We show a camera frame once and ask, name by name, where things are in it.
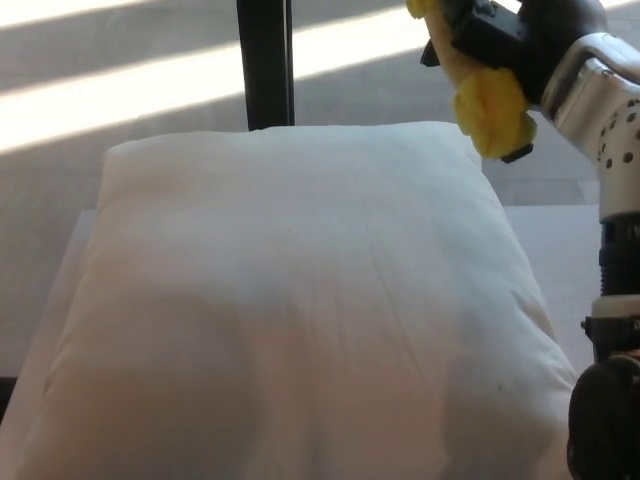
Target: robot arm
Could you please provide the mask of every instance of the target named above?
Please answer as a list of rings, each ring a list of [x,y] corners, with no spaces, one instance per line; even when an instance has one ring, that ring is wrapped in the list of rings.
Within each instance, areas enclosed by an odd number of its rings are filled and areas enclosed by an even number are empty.
[[[601,296],[583,322],[595,365],[569,411],[576,480],[640,479],[640,53],[608,33],[578,39],[541,111],[600,179]]]
[[[440,3],[452,45],[511,68],[599,173],[601,295],[582,323],[595,362],[572,394],[567,460],[575,480],[640,480],[640,52],[606,33],[597,0]],[[431,46],[422,63],[438,64]]]

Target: yellow object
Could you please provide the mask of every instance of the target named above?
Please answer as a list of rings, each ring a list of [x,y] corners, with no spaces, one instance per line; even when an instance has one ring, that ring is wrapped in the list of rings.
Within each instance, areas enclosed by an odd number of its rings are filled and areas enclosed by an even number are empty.
[[[451,46],[453,32],[437,0],[407,0],[414,18],[427,24],[440,64],[458,92],[454,109],[460,130],[483,158],[501,158],[529,145],[536,124],[515,75],[492,69]]]

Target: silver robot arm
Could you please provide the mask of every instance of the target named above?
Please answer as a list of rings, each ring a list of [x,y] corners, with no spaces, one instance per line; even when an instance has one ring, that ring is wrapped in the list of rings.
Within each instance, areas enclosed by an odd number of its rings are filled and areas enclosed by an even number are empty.
[[[573,392],[576,480],[640,479],[640,52],[609,33],[576,41],[540,110],[600,179],[601,295],[582,326],[595,363]]]

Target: white pillow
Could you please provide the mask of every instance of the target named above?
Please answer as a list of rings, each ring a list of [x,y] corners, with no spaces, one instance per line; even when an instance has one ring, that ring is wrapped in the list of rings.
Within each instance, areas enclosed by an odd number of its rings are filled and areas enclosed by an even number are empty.
[[[574,372],[457,127],[129,143],[19,480],[562,479]]]

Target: floor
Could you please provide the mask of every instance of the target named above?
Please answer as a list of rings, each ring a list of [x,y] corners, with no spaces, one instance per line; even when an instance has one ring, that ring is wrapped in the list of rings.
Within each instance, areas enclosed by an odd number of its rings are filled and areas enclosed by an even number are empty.
[[[20,367],[105,150],[246,129],[233,0],[12,3],[0,14],[0,376]],[[402,0],[294,0],[294,17],[298,123],[452,120],[452,88],[418,64],[426,31]],[[610,18],[640,47],[640,6]],[[503,203],[595,203],[588,162],[540,130],[530,157],[485,165]]]

